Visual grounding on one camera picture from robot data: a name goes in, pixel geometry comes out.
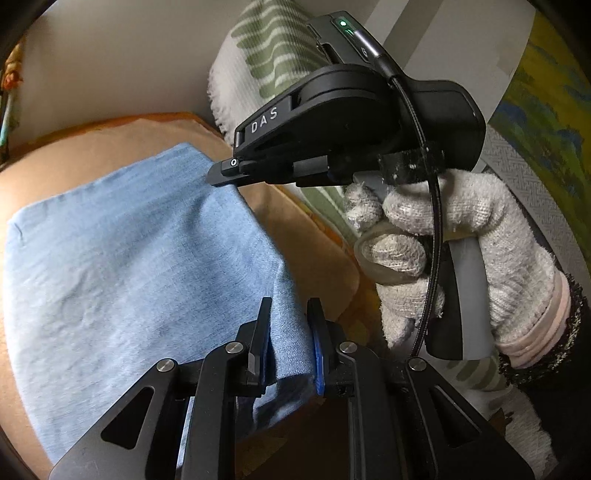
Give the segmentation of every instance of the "pink wristband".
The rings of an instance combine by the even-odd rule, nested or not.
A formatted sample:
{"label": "pink wristband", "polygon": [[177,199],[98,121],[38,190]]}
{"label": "pink wristband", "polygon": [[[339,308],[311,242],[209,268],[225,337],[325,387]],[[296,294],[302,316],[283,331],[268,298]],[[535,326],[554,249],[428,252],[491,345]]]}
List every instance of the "pink wristband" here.
{"label": "pink wristband", "polygon": [[538,362],[558,342],[570,313],[569,283],[562,272],[554,275],[554,293],[545,312],[523,337],[508,343],[497,343],[509,356],[513,368],[527,368]]}

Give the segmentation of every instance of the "white wall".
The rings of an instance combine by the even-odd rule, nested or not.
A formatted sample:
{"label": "white wall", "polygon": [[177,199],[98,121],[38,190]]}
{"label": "white wall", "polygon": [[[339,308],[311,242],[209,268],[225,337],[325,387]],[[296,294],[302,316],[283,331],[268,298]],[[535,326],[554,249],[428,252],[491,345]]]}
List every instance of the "white wall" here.
{"label": "white wall", "polygon": [[[302,0],[366,20],[377,0]],[[193,111],[212,122],[207,74],[249,0],[59,0],[30,29],[19,144],[98,119]]]}
{"label": "white wall", "polygon": [[460,83],[488,120],[519,64],[534,15],[527,0],[410,0],[385,45],[411,77]]}
{"label": "white wall", "polygon": [[392,26],[397,23],[408,2],[409,0],[379,0],[363,26],[385,47],[384,42]]}

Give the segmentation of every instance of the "knit glove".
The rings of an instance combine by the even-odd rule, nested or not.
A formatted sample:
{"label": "knit glove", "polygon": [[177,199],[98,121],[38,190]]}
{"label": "knit glove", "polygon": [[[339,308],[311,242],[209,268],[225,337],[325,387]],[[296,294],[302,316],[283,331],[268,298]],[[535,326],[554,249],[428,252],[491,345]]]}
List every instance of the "knit glove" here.
{"label": "knit glove", "polygon": [[[527,334],[546,310],[554,290],[554,261],[537,244],[506,185],[491,174],[447,170],[439,178],[444,231],[476,234],[488,280],[491,327],[497,344]],[[427,183],[390,187],[383,205],[361,184],[345,191],[349,222],[364,232],[386,217],[412,235],[433,234]],[[373,262],[405,272],[416,281],[377,285],[382,324],[390,347],[405,341],[423,312],[428,276],[426,253],[412,236],[381,235],[362,245]],[[434,314],[441,315],[444,297],[437,293]]]}

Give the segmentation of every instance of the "tan fabric surface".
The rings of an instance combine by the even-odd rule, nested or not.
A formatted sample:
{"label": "tan fabric surface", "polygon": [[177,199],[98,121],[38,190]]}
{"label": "tan fabric surface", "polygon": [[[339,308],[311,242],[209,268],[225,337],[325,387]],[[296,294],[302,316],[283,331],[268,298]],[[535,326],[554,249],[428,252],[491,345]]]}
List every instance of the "tan fabric surface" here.
{"label": "tan fabric surface", "polygon": [[[196,121],[163,124],[142,119],[66,138],[26,155],[0,174],[0,271],[6,222],[20,208],[185,141],[213,160],[232,153],[227,144]],[[327,317],[337,319],[357,291],[359,274],[354,263],[275,187],[259,184],[243,187],[241,193],[285,256],[302,301],[320,297]],[[45,479],[51,464],[22,406],[9,367],[1,314],[0,365],[0,425],[25,463]]]}

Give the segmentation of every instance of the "blue towel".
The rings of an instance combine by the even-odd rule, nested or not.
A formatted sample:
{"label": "blue towel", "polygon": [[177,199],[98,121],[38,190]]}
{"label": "blue towel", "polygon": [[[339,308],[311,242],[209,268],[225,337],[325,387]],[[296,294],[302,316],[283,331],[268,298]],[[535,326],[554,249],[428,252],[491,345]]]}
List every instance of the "blue towel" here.
{"label": "blue towel", "polygon": [[154,363],[203,358],[273,297],[278,383],[241,402],[238,434],[311,392],[311,337],[285,262],[234,187],[181,144],[23,208],[8,224],[8,352],[33,428],[56,463]]}

